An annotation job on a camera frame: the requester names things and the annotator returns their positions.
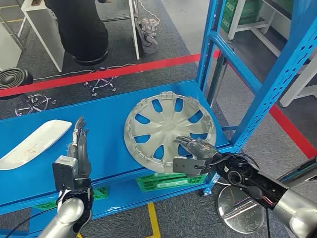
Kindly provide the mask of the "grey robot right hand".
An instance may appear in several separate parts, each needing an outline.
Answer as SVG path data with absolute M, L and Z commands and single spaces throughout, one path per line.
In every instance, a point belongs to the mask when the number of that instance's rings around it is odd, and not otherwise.
M 224 160 L 223 155 L 213 145 L 203 139 L 192 139 L 188 136 L 177 136 L 174 142 L 180 144 L 198 160 L 205 160 L 208 164 L 217 164 Z

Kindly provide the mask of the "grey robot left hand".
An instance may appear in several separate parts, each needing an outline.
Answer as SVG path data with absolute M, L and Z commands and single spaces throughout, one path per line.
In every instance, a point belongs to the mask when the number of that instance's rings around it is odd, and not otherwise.
M 67 155 L 78 161 L 78 174 L 80 178 L 88 178 L 91 172 L 91 165 L 87 151 L 87 135 L 88 128 L 85 128 L 86 122 L 84 117 L 79 117 L 72 132 L 72 142 L 68 145 Z

